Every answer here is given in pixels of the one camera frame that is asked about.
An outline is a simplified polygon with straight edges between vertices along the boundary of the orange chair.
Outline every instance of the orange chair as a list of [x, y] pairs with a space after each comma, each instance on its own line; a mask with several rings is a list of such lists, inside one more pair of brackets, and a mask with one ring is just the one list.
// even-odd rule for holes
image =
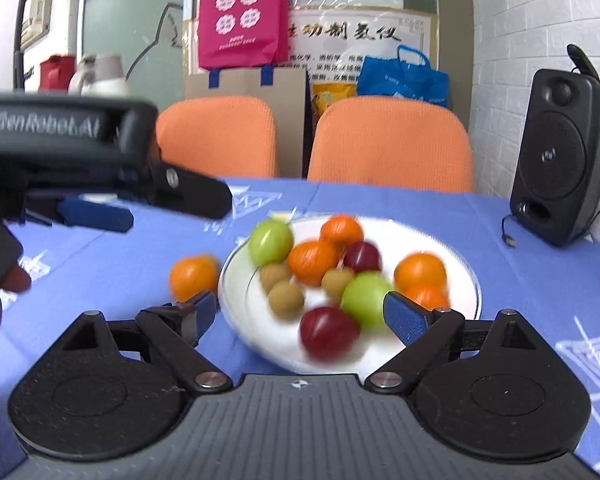
[[318, 121], [308, 179], [314, 182], [474, 190], [466, 131], [446, 108], [394, 97], [352, 97]]
[[162, 159], [176, 166], [211, 176], [278, 176], [273, 113], [260, 99], [181, 101], [160, 114], [155, 129]]

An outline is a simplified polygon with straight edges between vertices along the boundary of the red container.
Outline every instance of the red container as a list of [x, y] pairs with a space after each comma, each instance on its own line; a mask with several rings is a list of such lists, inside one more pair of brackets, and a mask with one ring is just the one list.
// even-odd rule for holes
[[75, 74], [75, 56], [51, 56], [40, 63], [39, 90], [68, 91]]

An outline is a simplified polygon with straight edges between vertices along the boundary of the black speaker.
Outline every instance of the black speaker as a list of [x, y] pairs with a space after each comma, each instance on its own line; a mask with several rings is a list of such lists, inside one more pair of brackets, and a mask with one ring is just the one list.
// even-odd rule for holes
[[587, 227], [599, 199], [600, 82], [591, 75], [538, 70], [511, 211], [523, 226], [563, 246]]

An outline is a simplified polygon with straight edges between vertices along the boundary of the green apple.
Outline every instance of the green apple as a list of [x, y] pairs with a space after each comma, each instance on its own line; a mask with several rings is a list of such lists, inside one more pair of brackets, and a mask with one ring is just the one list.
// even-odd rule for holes
[[256, 225], [248, 241], [249, 255], [256, 267], [285, 261], [294, 246], [294, 234], [279, 220], [265, 220]]
[[382, 304], [392, 290], [394, 286], [379, 272], [360, 272], [344, 289], [340, 305], [362, 328], [378, 330], [386, 326]]

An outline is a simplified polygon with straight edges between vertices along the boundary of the table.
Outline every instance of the table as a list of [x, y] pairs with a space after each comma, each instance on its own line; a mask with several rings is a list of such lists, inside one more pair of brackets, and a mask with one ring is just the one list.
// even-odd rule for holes
[[[210, 252], [220, 260], [271, 211], [295, 215], [341, 212], [413, 225], [458, 250], [483, 292], [482, 318], [519, 310], [571, 365], [591, 394], [592, 417], [578, 455], [600, 472], [600, 246], [581, 240], [552, 248], [515, 222], [499, 198], [472, 194], [314, 184], [296, 180], [232, 180], [233, 214], [207, 222], [131, 204], [126, 235], [84, 229], [17, 227], [27, 256], [49, 266], [33, 290], [4, 313], [0, 330], [0, 478], [23, 458], [6, 419], [10, 390], [83, 311], [130, 319], [170, 300], [168, 273], [181, 257]], [[284, 373], [250, 351], [221, 314], [198, 349], [234, 380], [242, 373]]]

